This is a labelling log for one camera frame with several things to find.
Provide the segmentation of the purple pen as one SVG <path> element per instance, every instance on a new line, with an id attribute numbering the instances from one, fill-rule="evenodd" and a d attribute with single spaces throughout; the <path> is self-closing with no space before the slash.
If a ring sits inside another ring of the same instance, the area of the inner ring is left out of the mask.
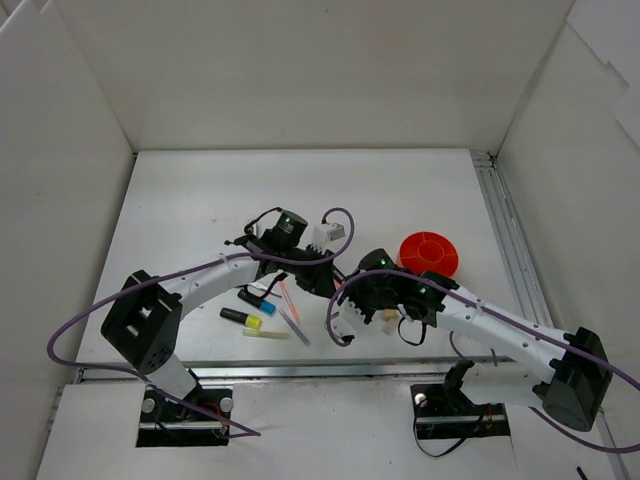
<path id="1" fill-rule="evenodd" d="M 282 309 L 278 310 L 279 315 L 285 321 L 285 323 L 289 326 L 289 328 L 294 332 L 294 334 L 299 338 L 299 340 L 306 346 L 310 347 L 311 342 L 309 338 L 303 333 L 300 327 L 295 323 L 295 321 Z"/>

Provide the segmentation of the orange pen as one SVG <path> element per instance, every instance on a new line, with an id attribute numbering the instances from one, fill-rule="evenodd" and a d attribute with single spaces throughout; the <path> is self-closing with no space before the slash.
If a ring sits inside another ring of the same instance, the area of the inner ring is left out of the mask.
<path id="1" fill-rule="evenodd" d="M 291 298 L 291 296 L 290 296 L 290 294 L 288 292 L 288 289 L 286 287 L 286 282 L 284 280 L 279 281 L 279 288 L 280 288 L 280 290 L 282 292 L 281 293 L 282 297 L 284 298 L 284 300 L 285 300 L 285 302 L 286 302 L 286 304 L 287 304 L 287 306 L 289 308 L 289 311 L 291 313 L 291 316 L 292 316 L 295 324 L 300 326 L 301 319 L 300 319 L 299 313 L 298 313 L 298 311 L 296 309 L 296 306 L 295 306 L 294 302 L 292 301 L 292 298 Z"/>

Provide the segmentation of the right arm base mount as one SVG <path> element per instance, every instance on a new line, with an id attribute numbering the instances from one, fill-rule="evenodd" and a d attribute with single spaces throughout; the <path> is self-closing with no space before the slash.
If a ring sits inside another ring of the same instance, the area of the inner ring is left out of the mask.
<path id="1" fill-rule="evenodd" d="M 441 383 L 410 386 L 414 440 L 431 459 L 451 455 L 470 439 L 511 436 L 503 404 L 474 404 L 462 393 L 463 377 L 474 366 L 460 360 Z"/>

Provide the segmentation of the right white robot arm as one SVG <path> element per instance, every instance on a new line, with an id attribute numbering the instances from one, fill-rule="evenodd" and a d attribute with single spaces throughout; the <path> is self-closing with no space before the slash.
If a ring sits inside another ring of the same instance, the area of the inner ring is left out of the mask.
<path id="1" fill-rule="evenodd" d="M 377 311 L 395 309 L 494 349 L 536 376 L 524 390 L 526 405 L 574 431 L 592 428 L 612 379 L 599 364 L 607 356 L 595 332 L 580 327 L 570 333 L 511 317 L 447 276 L 411 273 L 383 249 L 367 254 L 345 280 L 342 299 L 366 321 Z"/>

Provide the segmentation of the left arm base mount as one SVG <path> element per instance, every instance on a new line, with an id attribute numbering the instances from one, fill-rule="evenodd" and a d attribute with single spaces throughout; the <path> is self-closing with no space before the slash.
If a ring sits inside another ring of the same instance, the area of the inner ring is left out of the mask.
<path id="1" fill-rule="evenodd" d="M 225 419 L 231 418 L 233 393 L 230 388 L 197 386 L 186 401 Z M 227 424 L 222 425 L 147 388 L 141 404 L 136 447 L 223 447 L 229 444 L 229 430 Z"/>

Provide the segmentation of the pale yellow pen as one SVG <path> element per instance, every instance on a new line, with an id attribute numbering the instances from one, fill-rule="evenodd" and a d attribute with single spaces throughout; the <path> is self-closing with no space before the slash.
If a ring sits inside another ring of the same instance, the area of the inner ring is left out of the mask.
<path id="1" fill-rule="evenodd" d="M 251 328 L 244 329 L 242 331 L 242 334 L 245 337 L 250 337 L 250 338 L 263 338 L 263 339 L 280 340 L 280 341 L 287 341 L 291 339 L 291 335 L 289 333 L 261 331 L 261 330 L 251 329 Z"/>

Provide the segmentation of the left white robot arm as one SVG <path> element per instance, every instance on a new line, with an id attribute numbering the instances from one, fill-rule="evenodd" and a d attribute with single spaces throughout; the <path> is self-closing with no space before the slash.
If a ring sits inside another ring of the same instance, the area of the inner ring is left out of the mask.
<path id="1" fill-rule="evenodd" d="M 151 385 L 164 391 L 164 408 L 175 418 L 191 418 L 199 409 L 201 386 L 175 353 L 181 321 L 213 298 L 282 271 L 304 291 L 330 298 L 336 291 L 331 246 L 349 244 L 355 226 L 327 220 L 316 225 L 312 242 L 298 244 L 308 224 L 283 210 L 261 235 L 246 227 L 228 241 L 215 259 L 169 280 L 146 271 L 131 274 L 101 325 L 102 337 Z"/>

